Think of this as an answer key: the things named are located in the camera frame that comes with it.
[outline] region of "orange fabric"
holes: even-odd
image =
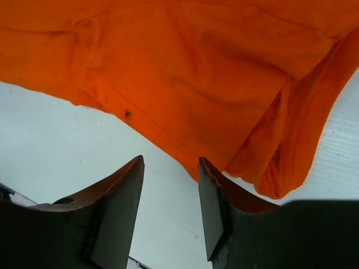
[[[113,113],[281,198],[359,65],[358,0],[0,0],[0,80]]]

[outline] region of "white table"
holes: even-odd
[[[274,202],[359,198],[358,115],[357,71],[332,110],[306,183]],[[83,189],[142,154],[145,179],[130,256],[152,269],[211,268],[197,183],[115,116],[0,82],[0,124],[0,182],[38,203]]]

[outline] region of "orange garment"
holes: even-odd
[[[0,80],[281,198],[359,65],[358,26],[358,0],[0,0]]]

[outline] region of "screw hole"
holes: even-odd
[[[71,197],[65,197],[65,198],[61,198],[59,200],[57,200],[54,205],[62,205],[64,203],[72,203],[74,201],[73,198]]]

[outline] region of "folded cloth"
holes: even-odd
[[[359,65],[358,26],[358,0],[0,0],[0,80],[282,198]]]

